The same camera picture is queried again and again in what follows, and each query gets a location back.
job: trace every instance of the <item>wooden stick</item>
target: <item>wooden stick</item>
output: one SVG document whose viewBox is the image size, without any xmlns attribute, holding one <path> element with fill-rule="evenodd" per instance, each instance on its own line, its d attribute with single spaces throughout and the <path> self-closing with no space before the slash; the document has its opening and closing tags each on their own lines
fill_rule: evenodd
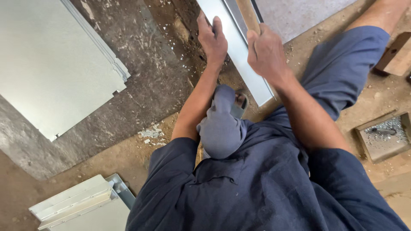
<svg viewBox="0 0 411 231">
<path fill-rule="evenodd" d="M 257 16 L 254 13 L 253 6 L 250 0 L 236 0 L 241 15 L 244 18 L 248 30 L 253 30 L 257 34 L 261 34 L 260 25 L 257 21 Z"/>
</svg>

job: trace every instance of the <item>dirt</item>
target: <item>dirt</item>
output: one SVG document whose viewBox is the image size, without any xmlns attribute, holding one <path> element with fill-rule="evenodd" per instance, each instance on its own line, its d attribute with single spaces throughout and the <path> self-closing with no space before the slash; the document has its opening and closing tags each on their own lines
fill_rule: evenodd
<svg viewBox="0 0 411 231">
<path fill-rule="evenodd" d="M 188 76 L 195 86 L 206 65 L 206 56 L 197 39 L 198 28 L 196 18 L 200 12 L 195 0 L 170 0 L 162 3 L 159 0 L 145 0 L 164 37 L 173 47 L 175 55 L 181 59 L 181 65 L 190 69 Z M 335 34 L 360 16 L 373 3 L 372 0 L 358 0 L 343 11 L 328 18 L 319 25 L 306 31 L 297 38 L 284 44 L 288 65 L 301 78 L 314 47 Z M 393 35 L 411 26 L 410 11 L 403 17 Z M 246 89 L 235 66 L 227 57 L 219 77 L 220 83 L 234 89 Z M 373 183 L 383 182 L 411 171 L 411 152 L 390 158 L 379 164 L 372 164 L 364 158 L 364 153 L 353 128 L 398 109 L 408 111 L 411 108 L 411 85 L 404 76 L 381 77 L 370 74 L 358 102 L 355 106 L 341 113 L 337 125 L 343 132 L 353 154 L 359 158 Z M 244 118 L 257 122 L 271 113 L 280 104 L 279 100 L 270 100 L 266 105 L 258 107 L 248 91 L 250 106 Z M 166 143 L 170 140 L 177 114 L 160 122 Z M 13 164 L 7 156 L 0 153 L 0 174 L 2 186 L 7 190 L 0 192 L 0 230 L 35 230 L 39 222 L 28 212 L 28 208 L 67 188 L 74 186 L 97 174 L 104 177 L 119 173 L 124 181 L 130 183 L 130 189 L 136 194 L 147 177 L 147 167 L 151 153 L 159 146 L 147 145 L 146 138 L 138 135 L 124 140 L 89 160 L 61 173 L 48 181 L 37 181 Z M 197 153 L 196 164 L 200 162 L 201 147 Z M 387 200 L 398 197 L 385 194 Z"/>
</svg>

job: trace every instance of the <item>finger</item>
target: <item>finger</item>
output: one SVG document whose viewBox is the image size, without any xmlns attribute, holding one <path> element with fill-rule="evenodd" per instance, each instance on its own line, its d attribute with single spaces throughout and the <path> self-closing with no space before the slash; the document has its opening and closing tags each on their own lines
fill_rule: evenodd
<svg viewBox="0 0 411 231">
<path fill-rule="evenodd" d="M 260 23 L 260 30 L 261 30 L 261 34 L 263 35 L 265 32 L 270 31 L 270 27 L 267 26 L 267 24 L 265 23 Z"/>
<path fill-rule="evenodd" d="M 247 31 L 247 41 L 248 41 L 248 63 L 257 62 L 257 52 L 255 49 L 255 42 L 258 39 L 258 34 L 253 31 Z"/>
<path fill-rule="evenodd" d="M 212 27 L 214 29 L 215 37 L 224 35 L 223 34 L 223 24 L 221 22 L 221 19 L 218 16 L 214 17 Z"/>
<path fill-rule="evenodd" d="M 207 23 L 207 20 L 206 20 L 206 15 L 204 14 L 203 11 L 200 11 L 200 15 L 197 18 L 197 23 L 199 25 L 199 33 L 200 34 L 205 33 L 209 29 L 208 23 Z"/>
</svg>

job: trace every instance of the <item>man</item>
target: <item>man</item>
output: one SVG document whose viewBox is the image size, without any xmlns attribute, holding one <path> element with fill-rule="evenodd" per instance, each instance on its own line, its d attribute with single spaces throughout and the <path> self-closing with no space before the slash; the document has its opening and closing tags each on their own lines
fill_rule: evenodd
<svg viewBox="0 0 411 231">
<path fill-rule="evenodd" d="M 211 110 L 227 51 L 221 21 L 215 18 L 211 28 L 201 13 L 207 68 L 181 110 L 172 141 L 152 154 L 127 230 L 408 230 L 349 153 L 334 120 L 356 102 L 410 3 L 376 1 L 344 33 L 316 47 L 301 84 L 276 34 L 264 24 L 261 35 L 248 32 L 248 61 L 284 105 L 262 122 L 241 120 L 241 145 L 194 170 L 196 126 Z M 232 93 L 226 99 L 214 112 L 229 117 Z M 230 142 L 225 129 L 214 135 Z M 224 142 L 218 146 L 225 148 Z"/>
</svg>

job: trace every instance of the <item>shirt sleeve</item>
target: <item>shirt sleeve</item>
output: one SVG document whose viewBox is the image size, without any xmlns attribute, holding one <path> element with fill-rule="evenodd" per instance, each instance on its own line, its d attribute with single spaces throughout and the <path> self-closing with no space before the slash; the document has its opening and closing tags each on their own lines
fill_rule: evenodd
<svg viewBox="0 0 411 231">
<path fill-rule="evenodd" d="M 170 211 L 183 186 L 195 180 L 197 147 L 198 143 L 190 138 L 177 138 L 153 152 L 148 178 L 130 211 L 126 230 L 162 230 L 162 226 L 166 230 L 170 224 L 179 226 L 179 219 L 173 219 L 175 213 Z"/>
<path fill-rule="evenodd" d="M 310 180 L 320 185 L 366 230 L 409 230 L 351 153 L 322 149 L 309 156 Z"/>
</svg>

